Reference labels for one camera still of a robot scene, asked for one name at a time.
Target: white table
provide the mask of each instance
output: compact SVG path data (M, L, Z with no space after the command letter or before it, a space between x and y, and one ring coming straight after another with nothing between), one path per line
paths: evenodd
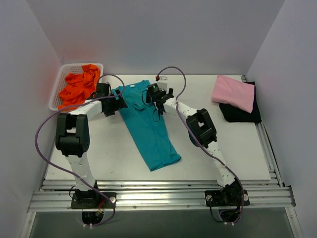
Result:
M119 75L126 85L149 80L155 75ZM183 87L181 75L166 75L168 86L174 95ZM254 123L228 123L218 104L211 102L216 75L187 75L187 88L180 101L190 107L209 111L217 129L218 143L228 166L241 180L270 180L268 167ZM240 76L230 76L239 80ZM112 88L120 85L113 77L105 77ZM150 172L141 157L119 112L106 118L100 114L89 121L90 148L88 159L97 180L215 180L210 158L195 147L181 120L164 114L169 138L182 159L157 171ZM51 161L70 170L61 152L53 149ZM70 180L72 175L52 166L48 167L46 179Z

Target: pink towel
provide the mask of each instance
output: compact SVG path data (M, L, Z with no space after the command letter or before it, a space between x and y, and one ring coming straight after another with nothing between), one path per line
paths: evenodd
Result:
M251 113L254 100L254 85L218 75L211 100L217 103L230 104Z

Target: cable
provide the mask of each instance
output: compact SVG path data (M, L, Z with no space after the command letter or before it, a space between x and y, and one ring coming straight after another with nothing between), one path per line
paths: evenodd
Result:
M226 169L228 169L229 172L231 172L233 176L235 176L235 178L237 179L237 181L238 181L238 183L239 183L239 185L240 185L240 187L241 187L241 190L242 190L242 196L241 196L241 197L244 198L243 186L242 186L242 183L241 183L241 181L239 180L238 176L237 176L223 161L221 161L218 157L216 157L216 156L210 154L210 153L206 150L206 148L205 148L204 146L202 146L201 143L199 143L199 141L197 140L197 138L194 136L193 132L192 132L192 131L190 130L190 128L188 127L188 125L187 125L185 119L183 118L183 116L181 115L181 113L180 113L180 111L179 111L179 109L178 109L178 105L179 105L179 104L178 104L178 101L177 101L177 100L178 100L179 96L185 91L186 84L187 84L186 76L185 76L184 72L183 72L180 68L178 68L178 67L168 66L168 67L165 67L164 69L162 69L162 70L157 74L156 79L159 79L159 75L160 75L164 70L166 70L166 69L168 69L168 68L174 68L174 69L178 70L178 71L183 75L183 77L184 77L184 87L183 87L183 89L180 91L180 93L176 96L176 112L177 112L179 118L182 120L184 126L186 127L186 129L188 130L189 134L192 136L192 138L194 139L194 141L196 142L196 144L205 152L205 154L207 154L207 155L210 156L211 158L214 158L215 160L217 160L217 161L218 161L219 163L221 163ZM243 205L244 205L244 199L241 199L241 208L240 208L239 215L238 215L237 219L235 219L232 223L237 223L237 222L240 220L240 217L241 217L241 214L242 214L242 211L243 211Z
M98 209L99 213L102 213L102 210L101 210L101 209L102 209L102 207L104 206L105 202L106 202L106 201L103 200L103 201L99 204L99 206L98 206L98 208L99 208L99 209Z
M212 216L212 218L216 221L216 222L220 222L222 223L223 221L218 221L212 214L212 210L211 210L211 200L212 200L212 197L209 199L209 211L210 211L210 214Z
M101 222L98 223L98 224L94 224L93 226L102 225L102 224L108 222L109 220L111 220L111 219L114 217L114 215L115 215L115 207L114 207L114 204L111 202L111 200L110 200L106 195L104 195L102 192L100 192L98 189L94 188L93 186L89 185L89 184L88 184L83 178L81 178L78 174L74 173L73 171L67 170L67 169L65 169L65 168L63 168L63 167L61 167L61 166L58 166L58 165L54 164L53 162L51 162L48 158L46 158L46 157L44 156L44 154L40 151L39 143L38 143L38 137L39 137L39 133L40 133L42 127L44 126L44 124L45 124L46 122L48 122L48 120L51 119L53 116L55 116L56 114L60 113L61 111L65 111L66 109L73 108L73 107L85 106L85 105L88 105L88 104L90 104L90 103L92 103L92 102L94 102L94 101L100 100L100 99L115 98L115 97L118 97L118 96L122 95L122 93L124 92L124 89L125 89L125 85L124 85L122 79L119 78L117 75L114 75L114 74L103 74L103 75L99 78L98 81L100 81L100 79L103 78L103 77L105 77L105 76L113 76L113 77L119 79L120 82L122 83L122 92L120 92L120 93L117 94L117 95L112 95L112 96L105 96L105 97L96 98L96 99L93 99L93 100L91 100L91 101L89 101L89 102L86 102L86 103L84 103L84 104L78 104L78 105L67 106L67 107L65 107L65 108L62 108L62 109L60 109L60 110L54 112L52 115L48 116L48 117L40 124L39 128L37 129L37 131L36 131L36 133L35 133L35 139L34 139L34 144L35 144L36 151L38 152L38 154L41 156L41 158L42 158L45 162L47 162L48 164L52 165L53 167L55 167L55 168L57 168L57 169L59 169L59 170L62 170L62 171L64 171L64 172L67 172L67 173L69 173L69 174L71 174L71 175L73 175L73 176L79 178L79 180L81 180L81 182L82 182L84 185L86 185L87 187L89 187L90 189L92 189L93 191L95 191L96 193L98 193L99 195L101 195L104 199L106 199L110 204L113 205L113 213L112 213L112 215L111 215L110 217L108 217L107 219L105 219L104 221L101 221Z
M70 196L70 192L73 190L74 187L76 187L76 186L74 185L74 186L72 186L72 187L70 188L69 194L68 194L69 196Z
M154 113L155 113L156 111L158 112L158 120L154 120ZM159 122L159 120L160 120L160 113L159 113L159 110L157 110L156 108L154 109L154 111L153 111L153 113L152 113L152 119L153 119L154 122Z
M237 205L237 208L236 209L225 209L225 210L222 210L219 212L219 215L220 217L225 221L225 222L231 222L231 218L235 217L235 220L237 220L237 222L239 221L240 217L238 218L239 216L239 213L240 213L240 203L241 203L241 199L242 199L242 196L241 196L241 190L237 193L236 195L236 199L238 201L238 205Z

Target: white basket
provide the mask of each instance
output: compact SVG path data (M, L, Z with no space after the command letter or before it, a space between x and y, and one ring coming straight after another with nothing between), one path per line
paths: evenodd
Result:
M66 76L69 73L80 74L83 73L82 65L93 64L100 69L100 74L103 74L104 66L101 63L70 63L63 65L56 77L55 84L52 90L52 94L49 101L49 109L57 111L58 106L62 105L63 102L59 98L59 93L68 85L65 81Z

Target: teal shirt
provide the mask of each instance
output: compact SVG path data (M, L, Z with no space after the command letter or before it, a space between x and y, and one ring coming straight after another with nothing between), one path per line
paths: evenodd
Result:
M145 106L141 99L142 91L150 82L145 80L133 85L125 87L122 96L128 108L121 109L120 114L140 154L151 171L176 163L181 156L169 141L163 116L155 122L159 119L157 112L153 115L155 107Z

